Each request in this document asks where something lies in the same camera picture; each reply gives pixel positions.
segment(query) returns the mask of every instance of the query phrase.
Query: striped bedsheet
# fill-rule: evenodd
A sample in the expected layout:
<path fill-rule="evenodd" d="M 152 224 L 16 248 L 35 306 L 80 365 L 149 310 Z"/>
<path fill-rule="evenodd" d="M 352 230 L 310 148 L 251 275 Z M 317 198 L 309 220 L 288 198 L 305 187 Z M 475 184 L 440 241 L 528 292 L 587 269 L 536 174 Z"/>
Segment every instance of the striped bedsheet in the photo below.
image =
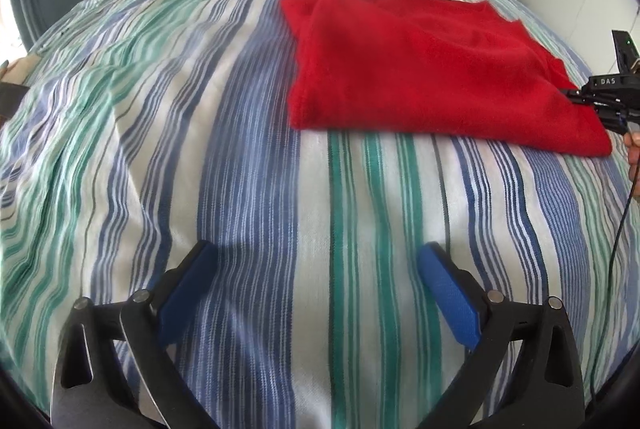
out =
<path fill-rule="evenodd" d="M 611 157 L 584 159 L 293 131 L 278 1 L 86 0 L 41 38 L 0 134 L 1 364 L 47 410 L 74 300 L 125 300 L 208 239 L 220 270 L 174 349 L 222 427 L 413 428 L 464 359 L 415 267 L 417 247 L 438 241 L 486 289 L 561 297 L 587 375 L 629 188 L 620 138 Z M 489 1 L 586 79 L 526 8 Z M 634 205 L 598 384 L 640 338 L 639 227 Z"/>

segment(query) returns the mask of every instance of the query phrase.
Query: human hand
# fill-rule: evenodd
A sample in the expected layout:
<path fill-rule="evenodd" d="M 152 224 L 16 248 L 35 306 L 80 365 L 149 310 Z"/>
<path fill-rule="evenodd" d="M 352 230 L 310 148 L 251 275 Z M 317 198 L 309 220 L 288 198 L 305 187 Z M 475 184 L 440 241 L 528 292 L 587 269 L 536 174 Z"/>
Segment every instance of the human hand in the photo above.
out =
<path fill-rule="evenodd" d="M 627 133 L 625 135 L 625 145 L 627 148 L 626 158 L 629 161 L 629 180 L 633 181 L 640 160 L 640 132 Z M 640 185 L 636 184 L 634 196 L 640 196 Z"/>

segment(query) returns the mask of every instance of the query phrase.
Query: folded clothing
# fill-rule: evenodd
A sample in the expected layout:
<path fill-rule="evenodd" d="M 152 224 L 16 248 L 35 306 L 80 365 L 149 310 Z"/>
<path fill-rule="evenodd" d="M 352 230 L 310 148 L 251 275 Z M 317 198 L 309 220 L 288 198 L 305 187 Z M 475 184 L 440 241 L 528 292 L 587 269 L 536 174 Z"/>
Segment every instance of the folded clothing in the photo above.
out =
<path fill-rule="evenodd" d="M 298 39 L 289 120 L 611 153 L 593 109 L 572 104 L 564 64 L 487 2 L 281 0 Z"/>

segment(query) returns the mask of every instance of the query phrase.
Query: red fleece fabric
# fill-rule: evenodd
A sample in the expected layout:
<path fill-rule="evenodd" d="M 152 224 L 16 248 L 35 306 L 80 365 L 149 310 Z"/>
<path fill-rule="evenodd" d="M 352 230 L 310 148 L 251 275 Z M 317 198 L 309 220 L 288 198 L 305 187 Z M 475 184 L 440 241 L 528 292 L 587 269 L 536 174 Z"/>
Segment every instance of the red fleece fabric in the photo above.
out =
<path fill-rule="evenodd" d="M 439 133 L 607 156 L 564 64 L 487 2 L 281 0 L 298 39 L 298 129 Z"/>

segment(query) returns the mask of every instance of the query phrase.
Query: red garment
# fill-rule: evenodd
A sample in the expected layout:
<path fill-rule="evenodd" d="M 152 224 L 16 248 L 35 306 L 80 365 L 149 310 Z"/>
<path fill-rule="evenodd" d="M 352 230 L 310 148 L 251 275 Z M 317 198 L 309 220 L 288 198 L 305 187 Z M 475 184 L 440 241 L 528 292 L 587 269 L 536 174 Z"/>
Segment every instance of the red garment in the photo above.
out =
<path fill-rule="evenodd" d="M 606 156 L 564 64 L 487 2 L 281 0 L 298 39 L 299 129 L 432 132 Z"/>

